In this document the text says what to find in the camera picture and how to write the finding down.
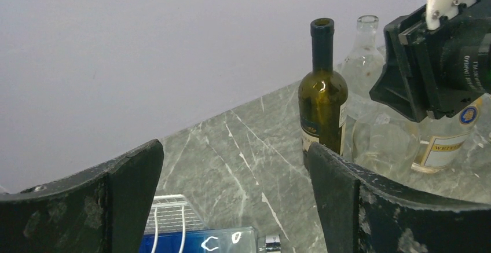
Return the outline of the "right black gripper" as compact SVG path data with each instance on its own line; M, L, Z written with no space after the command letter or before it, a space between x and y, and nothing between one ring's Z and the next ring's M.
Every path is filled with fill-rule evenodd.
M425 18L420 7L384 27L386 63L369 91L412 122L451 118L490 93L490 0L459 6L433 31Z

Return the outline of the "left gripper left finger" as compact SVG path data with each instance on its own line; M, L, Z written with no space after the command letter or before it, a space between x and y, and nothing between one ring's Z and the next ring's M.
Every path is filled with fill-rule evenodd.
M154 139L70 176L1 194L1 251L137 252L163 160Z

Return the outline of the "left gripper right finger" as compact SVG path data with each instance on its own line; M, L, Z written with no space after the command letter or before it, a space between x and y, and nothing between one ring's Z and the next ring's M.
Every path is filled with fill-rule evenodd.
M490 205L412 189L326 146L307 153L328 252L489 252Z

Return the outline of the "dark green wine bottle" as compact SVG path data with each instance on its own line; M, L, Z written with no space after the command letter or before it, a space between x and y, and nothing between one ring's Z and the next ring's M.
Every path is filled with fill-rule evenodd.
M349 91L342 75L334 70L334 32L333 19L319 18L310 23L312 71L298 88L303 164L307 170L312 143L318 142L339 155L345 147Z

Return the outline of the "clear amber liquor bottle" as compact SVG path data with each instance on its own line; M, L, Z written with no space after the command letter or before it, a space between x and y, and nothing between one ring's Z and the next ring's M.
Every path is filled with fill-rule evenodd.
M482 98L478 98L452 118L425 118L419 123L419 150L412 169L433 174L450 165L481 114Z

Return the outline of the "clear bottle white label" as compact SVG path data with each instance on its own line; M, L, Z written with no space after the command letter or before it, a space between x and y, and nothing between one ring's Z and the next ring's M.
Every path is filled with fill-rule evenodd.
M419 126L378 104L354 124L353 162L402 183L419 149Z

